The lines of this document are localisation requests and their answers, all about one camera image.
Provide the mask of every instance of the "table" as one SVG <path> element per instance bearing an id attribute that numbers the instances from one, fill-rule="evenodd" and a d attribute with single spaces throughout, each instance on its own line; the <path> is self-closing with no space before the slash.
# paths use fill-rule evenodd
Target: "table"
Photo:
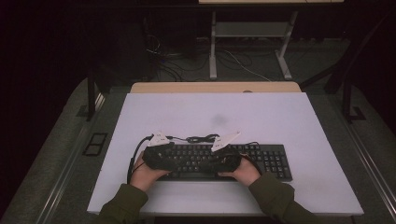
<path id="1" fill-rule="evenodd" d="M 126 181 L 129 159 L 145 136 L 156 131 L 183 138 L 240 131 L 236 144 L 285 146 L 295 200 L 306 209 L 326 216 L 363 214 L 315 111 L 296 85 L 136 83 L 125 99 L 88 211 L 98 213 Z M 162 181 L 148 196 L 142 216 L 262 216 L 237 182 Z"/>

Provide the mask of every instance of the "black keyboard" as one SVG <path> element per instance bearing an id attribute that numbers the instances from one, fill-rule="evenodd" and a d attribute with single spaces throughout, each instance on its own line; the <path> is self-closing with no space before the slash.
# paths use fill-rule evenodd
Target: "black keyboard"
<path id="1" fill-rule="evenodd" d="M 247 154 L 261 168 L 262 173 L 271 172 L 277 179 L 284 182 L 292 180 L 291 171 L 283 145 L 228 145 L 236 148 L 239 153 Z M 218 176 L 215 173 L 200 171 L 202 161 L 212 160 L 216 157 L 211 151 L 212 145 L 174 145 L 166 155 L 169 159 L 183 160 L 176 171 L 162 176 L 159 180 L 176 181 L 207 181 L 207 180 L 233 180 L 231 177 Z"/>

